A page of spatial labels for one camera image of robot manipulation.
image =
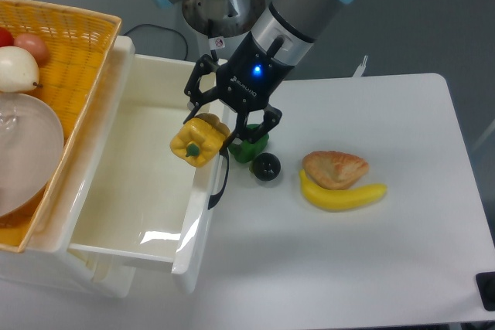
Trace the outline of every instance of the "green bell pepper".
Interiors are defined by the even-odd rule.
[[[259,124],[248,124],[247,128],[255,129]],[[228,147],[229,152],[234,156],[237,162],[241,164],[246,164],[251,162],[256,156],[261,154],[268,144],[268,139],[270,136],[265,134],[255,143],[249,143],[248,140],[242,141],[239,145],[234,143],[230,144]]]

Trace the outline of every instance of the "bread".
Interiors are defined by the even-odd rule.
[[[324,189],[348,189],[370,166],[363,158],[338,151],[314,151],[302,160],[308,177]]]

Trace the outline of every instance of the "toy food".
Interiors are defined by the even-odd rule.
[[[23,48],[30,52],[38,66],[42,66],[50,59],[50,51],[43,39],[34,34],[20,34],[14,38],[14,46]]]
[[[267,152],[259,154],[251,163],[249,169],[260,181],[272,181],[280,174],[280,160]]]
[[[255,129],[258,126],[259,124],[249,124],[247,125],[247,128]],[[248,162],[253,161],[254,158],[256,158],[256,156],[258,156],[263,152],[266,145],[268,144],[269,138],[270,136],[267,133],[259,140],[257,140],[255,143],[250,143],[247,140],[242,141],[239,145],[232,143],[229,145],[228,150],[234,156],[237,162],[240,162],[241,164],[246,164]]]
[[[0,91],[23,92],[38,84],[38,64],[31,53],[17,46],[0,48]]]
[[[13,46],[14,37],[7,29],[0,27],[0,47],[2,46]]]
[[[216,115],[199,114],[183,125],[170,141],[170,149],[179,158],[200,168],[218,153],[229,135],[229,128]]]
[[[308,177],[324,189],[348,189],[370,166],[363,158],[338,151],[314,151],[302,160]]]
[[[314,206],[329,211],[344,211],[364,206],[381,199],[387,186],[381,183],[363,185],[355,189],[324,189],[306,176],[304,169],[299,172],[301,192]]]

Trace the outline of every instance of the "black ball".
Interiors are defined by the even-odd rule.
[[[272,181],[280,174],[280,160],[268,152],[259,154],[251,162],[250,170],[260,181]]]

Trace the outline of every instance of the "yellow basket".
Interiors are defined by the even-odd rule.
[[[45,189],[21,209],[0,218],[0,250],[21,253],[50,209],[54,185],[77,140],[77,132],[120,31],[121,19],[45,2],[0,0],[0,27],[14,37],[34,33],[47,44],[50,59],[39,69],[43,87],[29,93],[55,111],[65,139],[62,158]]]

